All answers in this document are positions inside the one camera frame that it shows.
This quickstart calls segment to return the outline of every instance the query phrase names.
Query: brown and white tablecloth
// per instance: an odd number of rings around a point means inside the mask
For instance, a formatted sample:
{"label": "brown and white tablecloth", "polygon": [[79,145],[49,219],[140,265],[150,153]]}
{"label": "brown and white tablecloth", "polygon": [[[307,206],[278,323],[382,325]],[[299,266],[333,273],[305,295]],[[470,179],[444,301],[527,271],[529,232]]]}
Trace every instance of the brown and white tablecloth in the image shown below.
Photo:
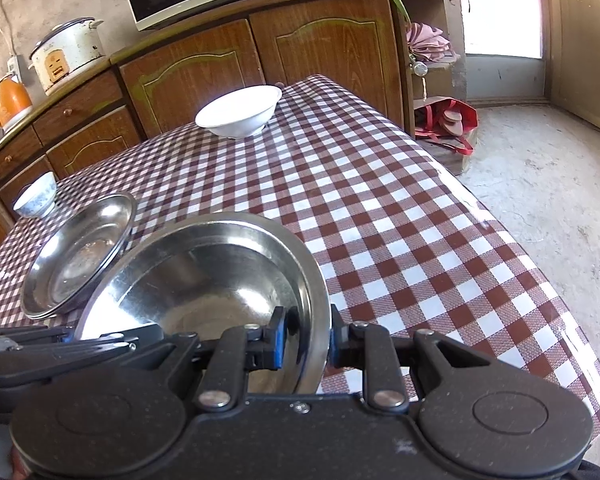
{"label": "brown and white tablecloth", "polygon": [[[51,215],[21,219],[0,248],[0,325],[29,323],[18,295],[42,244],[122,190],[138,200],[130,245],[202,213],[276,219],[313,253],[346,321],[398,335],[432,328],[494,354],[576,393],[600,432],[600,361],[544,274],[440,164],[327,78],[286,88],[259,136],[221,139],[189,124],[63,180]],[[357,370],[327,370],[320,385],[361,389]]]}

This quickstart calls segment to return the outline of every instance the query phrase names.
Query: stainless steel plate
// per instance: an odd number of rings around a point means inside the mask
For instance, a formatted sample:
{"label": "stainless steel plate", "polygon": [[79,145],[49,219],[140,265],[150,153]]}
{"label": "stainless steel plate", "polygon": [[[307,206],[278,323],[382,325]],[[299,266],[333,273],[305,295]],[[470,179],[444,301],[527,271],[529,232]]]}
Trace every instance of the stainless steel plate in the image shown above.
{"label": "stainless steel plate", "polygon": [[20,293],[24,314],[43,319],[84,306],[131,232],[136,199],[116,193],[69,218],[42,247]]}
{"label": "stainless steel plate", "polygon": [[249,388],[312,393],[331,329],[317,263],[277,222],[221,212],[165,228],[123,256],[93,293],[75,336],[156,322],[169,334],[218,338],[231,326],[266,324],[277,305],[298,308],[300,329],[288,335],[283,369],[252,373]]}

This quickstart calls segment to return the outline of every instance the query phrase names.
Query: bowl rim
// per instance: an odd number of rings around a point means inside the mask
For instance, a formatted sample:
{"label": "bowl rim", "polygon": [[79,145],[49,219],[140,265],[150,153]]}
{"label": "bowl rim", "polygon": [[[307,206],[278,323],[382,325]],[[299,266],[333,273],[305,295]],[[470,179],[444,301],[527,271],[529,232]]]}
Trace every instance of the bowl rim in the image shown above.
{"label": "bowl rim", "polygon": [[[243,92],[245,90],[248,89],[252,89],[252,88],[260,88],[260,87],[266,87],[266,88],[275,88],[276,89],[276,94],[278,94],[278,96],[276,97],[275,101],[268,105],[267,107],[264,107],[262,110],[257,111],[254,114],[251,114],[248,117],[243,117],[241,119],[235,120],[235,121],[227,121],[224,123],[218,123],[218,124],[200,124],[198,122],[198,118],[200,117],[200,114],[202,114],[202,112],[204,112],[207,108],[209,108],[212,104],[214,104],[216,101],[219,101],[220,99],[223,99],[225,97],[227,97],[228,95],[231,94],[235,94],[236,92]],[[245,86],[244,88],[238,88],[237,90],[234,90],[233,92],[229,92],[227,94],[221,95],[220,97],[214,99],[213,101],[211,101],[210,103],[206,104],[202,110],[200,110],[197,114],[196,114],[196,118],[194,119],[194,122],[196,123],[196,126],[199,126],[200,128],[205,128],[207,130],[211,129],[211,128],[221,128],[222,126],[228,126],[229,124],[237,124],[237,123],[241,123],[242,121],[247,121],[251,118],[254,118],[256,115],[260,115],[263,112],[266,112],[267,110],[269,110],[271,107],[274,107],[278,104],[278,101],[280,101],[280,99],[282,98],[282,90],[280,88],[278,88],[277,86],[273,86],[273,85],[252,85],[252,86]]]}
{"label": "bowl rim", "polygon": [[[107,253],[107,256],[105,256],[103,258],[100,265],[91,273],[90,277],[88,277],[88,279],[85,280],[85,282],[73,294],[70,294],[69,296],[64,298],[64,300],[60,301],[58,304],[55,304],[53,307],[43,310],[42,312],[32,312],[32,311],[28,310],[26,307],[26,304],[25,304],[25,300],[24,300],[25,284],[27,283],[27,279],[29,278],[29,273],[31,272],[31,268],[36,264],[38,258],[40,257],[40,253],[45,249],[45,247],[48,245],[48,243],[62,230],[62,228],[68,222],[70,222],[73,218],[75,218],[79,214],[87,211],[88,208],[94,206],[98,202],[101,202],[103,200],[108,200],[115,196],[123,196],[126,199],[128,199],[129,203],[130,203],[131,212],[129,215],[129,222],[126,223],[126,226],[125,226],[124,230],[122,231],[120,237],[118,238],[116,243],[111,247],[111,249],[109,250],[109,253]],[[136,198],[129,192],[120,191],[120,192],[116,192],[116,193],[110,193],[106,196],[101,196],[101,197],[97,198],[96,200],[93,200],[92,202],[88,203],[85,207],[81,208],[80,210],[78,210],[77,212],[75,212],[74,214],[69,216],[69,218],[65,222],[62,222],[62,225],[54,231],[54,233],[49,237],[49,239],[42,245],[42,247],[40,247],[40,250],[36,253],[36,257],[33,259],[33,262],[29,266],[29,270],[27,271],[27,274],[25,275],[22,285],[20,286],[20,309],[22,310],[24,315],[27,316],[29,319],[35,319],[35,320],[45,319],[53,314],[56,314],[56,313],[59,313],[60,311],[62,311],[64,309],[64,307],[66,307],[67,304],[73,298],[75,298],[80,293],[82,293],[91,284],[91,282],[98,277],[98,275],[102,274],[106,270],[107,266],[112,262],[112,260],[116,257],[116,255],[120,252],[122,245],[128,240],[131,229],[133,228],[133,225],[136,222],[137,211],[138,211],[138,201],[136,200]]]}
{"label": "bowl rim", "polygon": [[243,224],[248,227],[260,229],[274,237],[298,264],[304,280],[307,284],[309,297],[311,298],[310,312],[313,317],[308,337],[308,349],[304,358],[301,376],[296,383],[295,393],[314,394],[320,385],[324,375],[330,342],[331,342],[331,301],[324,276],[320,266],[311,254],[304,242],[288,228],[279,222],[264,216],[249,212],[221,211],[207,213],[193,218],[167,225],[159,231],[148,236],[136,247],[125,253],[116,264],[111,267],[97,288],[91,294],[86,307],[80,315],[74,331],[74,339],[82,339],[91,310],[99,296],[106,290],[108,285],[115,279],[120,271],[132,262],[142,251],[154,242],[170,236],[171,234],[189,228],[192,225],[204,225],[210,223],[233,223]]}
{"label": "bowl rim", "polygon": [[[46,173],[44,173],[44,174],[40,175],[40,176],[39,176],[39,177],[38,177],[36,180],[34,180],[34,181],[33,181],[33,182],[30,184],[30,186],[29,186],[29,187],[27,187],[27,189],[25,189],[23,192],[21,192],[21,193],[20,193],[19,197],[17,197],[16,201],[13,203],[13,209],[14,209],[14,211],[16,211],[17,209],[21,209],[21,208],[22,208],[24,205],[26,205],[27,203],[29,203],[29,201],[30,201],[30,200],[31,200],[31,199],[32,199],[32,198],[33,198],[35,195],[27,197],[27,198],[26,198],[26,200],[25,200],[25,201],[24,201],[22,204],[18,205],[18,202],[19,202],[20,200],[22,200],[22,198],[23,198],[23,197],[24,197],[24,196],[25,196],[27,193],[29,193],[29,191],[30,191],[30,190],[31,190],[31,192],[33,193],[33,189],[35,189],[35,188],[34,188],[34,186],[35,186],[37,183],[39,183],[39,182],[44,182],[45,180],[48,180],[48,176],[49,176],[49,175],[51,175],[51,181],[50,181],[50,182],[53,182],[53,183],[55,184],[55,186],[52,186],[52,187],[54,187],[54,188],[55,188],[55,189],[53,190],[53,197],[52,197],[52,198],[55,198],[55,196],[56,196],[56,193],[58,192],[58,183],[56,182],[56,176],[54,175],[54,172],[53,172],[53,171],[47,171]],[[44,206],[41,206],[41,207],[40,207],[40,209],[36,209],[36,212],[39,212],[41,209],[43,209],[43,207],[44,207]]]}

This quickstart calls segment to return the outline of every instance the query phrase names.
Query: white bowl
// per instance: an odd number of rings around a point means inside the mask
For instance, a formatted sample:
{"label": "white bowl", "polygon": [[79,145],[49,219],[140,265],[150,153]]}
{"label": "white bowl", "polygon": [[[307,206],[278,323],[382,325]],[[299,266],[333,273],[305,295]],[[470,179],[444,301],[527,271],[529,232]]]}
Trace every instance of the white bowl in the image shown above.
{"label": "white bowl", "polygon": [[229,139],[259,134],[273,116],[281,97],[282,90],[276,86],[241,88],[202,108],[196,115],[196,124]]}
{"label": "white bowl", "polygon": [[57,189],[56,177],[49,171],[24,190],[13,210],[24,218],[42,218],[54,208]]}

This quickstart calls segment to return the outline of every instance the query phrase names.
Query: concrete floor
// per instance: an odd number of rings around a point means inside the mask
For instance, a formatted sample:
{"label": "concrete floor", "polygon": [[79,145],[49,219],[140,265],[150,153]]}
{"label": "concrete floor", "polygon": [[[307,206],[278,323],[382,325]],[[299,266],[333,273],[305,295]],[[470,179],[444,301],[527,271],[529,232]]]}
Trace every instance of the concrete floor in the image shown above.
{"label": "concrete floor", "polygon": [[[544,271],[600,359],[600,130],[552,107],[479,112],[460,180]],[[600,465],[600,436],[586,458]]]}

